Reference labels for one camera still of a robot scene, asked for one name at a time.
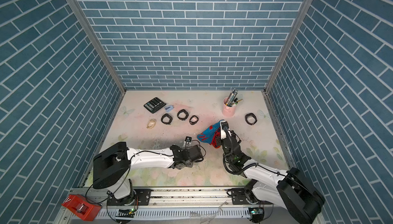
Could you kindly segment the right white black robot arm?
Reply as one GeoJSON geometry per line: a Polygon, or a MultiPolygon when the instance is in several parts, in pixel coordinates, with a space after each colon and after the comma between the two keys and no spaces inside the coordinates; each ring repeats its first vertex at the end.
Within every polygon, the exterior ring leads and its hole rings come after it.
{"type": "Polygon", "coordinates": [[[279,170],[260,164],[241,151],[233,131],[222,134],[226,171],[250,180],[245,187],[249,202],[268,201],[288,210],[300,224],[311,224],[321,213],[325,198],[305,174],[292,167],[279,170]]]}

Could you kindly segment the red blue towel cloth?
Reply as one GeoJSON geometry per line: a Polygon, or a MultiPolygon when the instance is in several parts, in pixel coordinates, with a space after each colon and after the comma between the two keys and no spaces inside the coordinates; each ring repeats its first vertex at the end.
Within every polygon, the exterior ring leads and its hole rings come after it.
{"type": "Polygon", "coordinates": [[[197,135],[197,139],[202,143],[207,143],[214,148],[220,148],[221,143],[218,140],[221,139],[221,121],[210,125],[201,134],[197,135]]]}

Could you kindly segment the gold watch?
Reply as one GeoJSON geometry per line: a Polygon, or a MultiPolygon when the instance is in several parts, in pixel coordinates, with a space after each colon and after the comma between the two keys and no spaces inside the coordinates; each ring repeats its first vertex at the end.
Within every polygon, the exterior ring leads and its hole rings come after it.
{"type": "Polygon", "coordinates": [[[150,119],[147,123],[146,128],[147,129],[153,129],[156,125],[157,120],[156,119],[150,119]]]}

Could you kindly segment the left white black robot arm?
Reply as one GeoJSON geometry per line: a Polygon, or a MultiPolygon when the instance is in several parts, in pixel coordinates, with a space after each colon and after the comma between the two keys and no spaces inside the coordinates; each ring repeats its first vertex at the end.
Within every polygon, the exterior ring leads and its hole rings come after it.
{"type": "Polygon", "coordinates": [[[198,145],[180,147],[172,145],[158,150],[139,150],[130,148],[126,142],[118,142],[93,159],[94,189],[106,189],[117,200],[134,195],[132,183],[126,182],[131,170],[140,168],[191,168],[194,163],[204,159],[198,145]]]}

